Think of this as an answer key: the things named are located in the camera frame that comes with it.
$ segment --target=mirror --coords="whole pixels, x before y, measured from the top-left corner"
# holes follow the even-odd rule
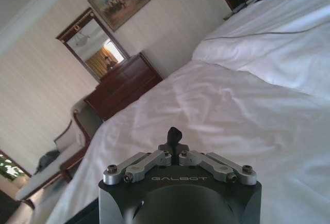
[[[89,8],[58,37],[79,62],[101,81],[126,58],[127,53]]]

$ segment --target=curtain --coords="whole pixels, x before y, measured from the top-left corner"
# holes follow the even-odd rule
[[[107,71],[107,64],[105,63],[104,57],[108,56],[111,61],[118,62],[113,54],[106,48],[102,47],[98,52],[91,56],[86,61],[89,68],[99,77],[102,78]]]

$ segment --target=dresser drawer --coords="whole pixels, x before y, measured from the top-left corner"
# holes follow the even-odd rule
[[[109,72],[85,101],[103,120],[107,120],[160,81],[161,77],[139,54]]]

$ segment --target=metal bracket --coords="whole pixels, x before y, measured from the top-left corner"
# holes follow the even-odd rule
[[[172,155],[168,151],[156,150],[148,157],[134,165],[126,168],[124,181],[126,183],[134,183],[144,179],[144,175],[154,166],[169,166],[171,165]]]
[[[222,165],[230,166],[238,177],[241,184],[255,185],[257,183],[257,173],[251,166],[240,166],[236,163],[217,155],[216,153],[207,153],[206,156]]]
[[[203,169],[212,173],[214,179],[225,183],[233,183],[237,178],[231,167],[219,164],[197,151],[182,152],[179,155],[179,164],[182,166],[199,165]]]
[[[115,185],[120,183],[126,168],[132,164],[139,162],[147,156],[147,153],[137,153],[117,166],[109,165],[107,170],[103,172],[103,182],[107,185]]]

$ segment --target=framed painting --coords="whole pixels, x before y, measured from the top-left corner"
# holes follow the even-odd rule
[[[115,31],[150,0],[88,0],[94,10]]]

